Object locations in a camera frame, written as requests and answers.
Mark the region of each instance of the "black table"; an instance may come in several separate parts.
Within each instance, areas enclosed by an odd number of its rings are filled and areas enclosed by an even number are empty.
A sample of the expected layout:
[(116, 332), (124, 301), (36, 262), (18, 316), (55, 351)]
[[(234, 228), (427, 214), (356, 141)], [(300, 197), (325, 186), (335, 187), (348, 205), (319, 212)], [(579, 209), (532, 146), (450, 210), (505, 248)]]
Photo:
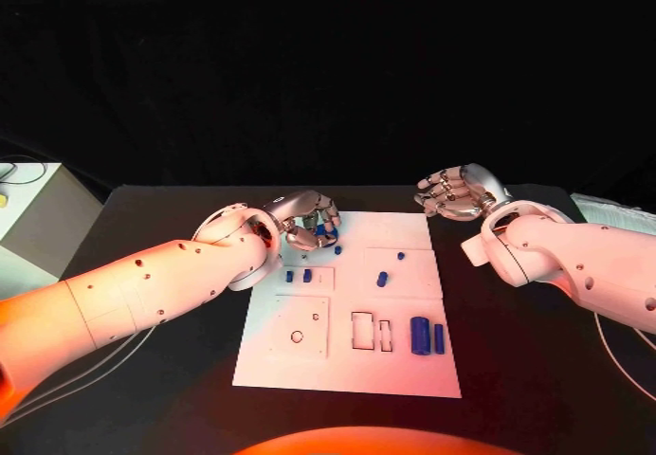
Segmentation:
[[(123, 187), (65, 278), (172, 239), (240, 201), (294, 191)], [(322, 187), (342, 210), (417, 212), (413, 187)], [(583, 215), (563, 190), (511, 187), (518, 198)], [(215, 454), (313, 428), (387, 426), (460, 435), (527, 453), (648, 453), (655, 405), (603, 349), (591, 312), (540, 283), (508, 286), (460, 250), (480, 222), (430, 221), (462, 399), (233, 387), (250, 291), (224, 294), (153, 333), (110, 376), (0, 431), (9, 453)], [(94, 353), (61, 371), (88, 367)]]

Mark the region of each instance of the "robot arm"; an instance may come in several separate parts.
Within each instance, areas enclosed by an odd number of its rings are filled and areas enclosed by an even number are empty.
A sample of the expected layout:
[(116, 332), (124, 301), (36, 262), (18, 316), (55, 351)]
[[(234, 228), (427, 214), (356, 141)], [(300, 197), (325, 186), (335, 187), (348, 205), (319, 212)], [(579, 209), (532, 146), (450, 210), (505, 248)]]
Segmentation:
[(185, 314), (227, 287), (254, 286), (282, 266), (282, 231), (299, 249), (333, 243), (331, 234), (294, 226), (296, 216), (318, 212), (332, 231), (339, 212), (316, 191), (279, 198), (264, 210), (235, 204), (212, 214), (191, 241), (171, 241), (0, 301), (0, 423), (72, 360)]
[(656, 333), (656, 236), (574, 224), (551, 207), (512, 201), (476, 164), (436, 173), (420, 181), (420, 189), (433, 182), (433, 189), (416, 196), (430, 216), (486, 218), (482, 233), (462, 244), (473, 265), (489, 262), (514, 286), (550, 282), (584, 308)]

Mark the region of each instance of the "white cable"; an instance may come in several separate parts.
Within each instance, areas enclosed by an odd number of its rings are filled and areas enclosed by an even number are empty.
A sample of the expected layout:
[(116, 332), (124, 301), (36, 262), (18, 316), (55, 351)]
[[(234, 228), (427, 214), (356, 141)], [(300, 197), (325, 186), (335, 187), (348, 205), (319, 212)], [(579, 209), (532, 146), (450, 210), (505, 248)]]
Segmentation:
[(633, 385), (641, 389), (643, 394), (653, 400), (656, 401), (656, 396), (653, 396), (643, 388), (643, 386), (636, 382), (636, 379), (632, 377), (632, 375), (626, 372), (626, 370), (622, 368), (622, 365), (617, 362), (616, 356), (613, 355), (612, 348), (609, 347), (609, 343), (606, 342), (606, 337), (604, 337), (604, 331), (602, 330), (602, 324), (599, 323), (599, 315), (594, 313), (594, 320), (597, 322), (597, 330), (599, 330), (599, 335), (602, 336), (602, 342), (604, 343), (604, 348), (609, 353), (609, 356), (612, 357), (613, 361), (616, 362), (616, 365), (619, 367), (619, 370), (623, 372), (625, 376), (629, 378), (629, 380), (633, 382)]
[(153, 330), (155, 330), (155, 326), (152, 327), (152, 329), (147, 331), (147, 334), (145, 336), (145, 338), (142, 339), (140, 343), (137, 344), (137, 346), (134, 347), (134, 349), (130, 351), (130, 353), (127, 354), (127, 356), (121, 359), (120, 363), (103, 374), (100, 375), (91, 382), (88, 382), (84, 386), (80, 386), (77, 389), (74, 389), (72, 391), (68, 391), (64, 395), (59, 395), (57, 396), (55, 398), (52, 398), (51, 400), (48, 400), (45, 403), (41, 403), (41, 405), (38, 405), (35, 408), (26, 410), (25, 412), (19, 413), (15, 417), (12, 417), (8, 422), (5, 423), (5, 425), (0, 427), (0, 428), (5, 428), (9, 424), (12, 424), (18, 419), (22, 419), (28, 414), (32, 414), (32, 412), (35, 412), (36, 410), (39, 410), (44, 406), (49, 405), (51, 403), (55, 403), (57, 401), (59, 401), (62, 398), (65, 398), (67, 396), (70, 396), (71, 394), (77, 393), (78, 391), (81, 391), (84, 388), (87, 388), (91, 384), (94, 384), (96, 382), (98, 382), (119, 367), (120, 365), (124, 363), (124, 361), (130, 358), (130, 356), (137, 352), (137, 350), (140, 349), (142, 345), (145, 344), (145, 341), (147, 340), (147, 338), (150, 337), (150, 334), (153, 333)]
[(32, 400), (26, 401), (25, 403), (21, 403), (21, 406), (13, 410), (13, 413), (21, 411), (23, 408), (31, 406), (34, 403), (36, 403), (42, 398), (45, 398), (52, 392), (58, 391), (62, 387), (65, 387), (68, 384), (74, 383), (78, 379), (83, 379), (93, 371), (96, 371), (106, 363), (107, 361), (120, 353), (123, 348), (127, 346), (127, 343), (134, 339), (134, 337), (140, 333), (134, 334), (130, 338), (127, 338), (126, 341), (120, 344), (120, 346), (114, 349), (113, 353), (107, 355), (107, 357), (83, 373), (80, 373), (75, 377), (68, 379), (67, 382), (64, 382), (58, 387), (54, 387), (49, 391), (45, 391), (41, 395), (38, 395)]
[(645, 333), (639, 329), (633, 329), (636, 333), (641, 335), (641, 338), (646, 341), (646, 344), (652, 347), (656, 351), (656, 344), (652, 343), (652, 340), (646, 337)]

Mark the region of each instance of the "white board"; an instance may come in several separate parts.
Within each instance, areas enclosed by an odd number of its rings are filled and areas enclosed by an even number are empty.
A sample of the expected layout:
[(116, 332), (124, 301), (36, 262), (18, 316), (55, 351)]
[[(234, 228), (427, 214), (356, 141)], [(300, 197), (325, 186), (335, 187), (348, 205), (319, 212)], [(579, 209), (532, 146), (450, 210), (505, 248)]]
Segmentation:
[[(284, 267), (253, 288), (233, 384), (460, 398), (427, 218), (342, 212), (342, 220), (342, 254), (333, 247), (306, 253), (283, 243)], [(303, 282), (307, 268), (312, 282)], [(378, 287), (382, 271), (388, 281)], [(444, 355), (411, 352), (416, 316), (429, 318), (431, 332), (443, 324)], [(369, 321), (372, 327), (362, 325)], [(355, 349), (355, 326), (365, 349)], [(372, 331), (368, 349), (362, 339)]]

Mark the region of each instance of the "metal hand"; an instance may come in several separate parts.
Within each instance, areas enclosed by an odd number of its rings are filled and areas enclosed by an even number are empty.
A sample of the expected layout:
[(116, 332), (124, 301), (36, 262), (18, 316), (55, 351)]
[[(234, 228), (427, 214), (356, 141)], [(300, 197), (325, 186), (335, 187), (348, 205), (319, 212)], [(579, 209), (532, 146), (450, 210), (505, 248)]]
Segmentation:
[(440, 214), (457, 221), (488, 217), (512, 202), (512, 196), (492, 172), (478, 164), (449, 168), (424, 178), (417, 187), (430, 190), (414, 195), (427, 216)]
[[(336, 237), (329, 233), (341, 224), (339, 211), (332, 199), (315, 190), (292, 193), (279, 197), (263, 208), (271, 217), (280, 233), (287, 232), (287, 243), (296, 249), (310, 251), (336, 242)], [(319, 216), (325, 221), (326, 235), (316, 235)], [(299, 227), (294, 218), (303, 218), (303, 226)]]

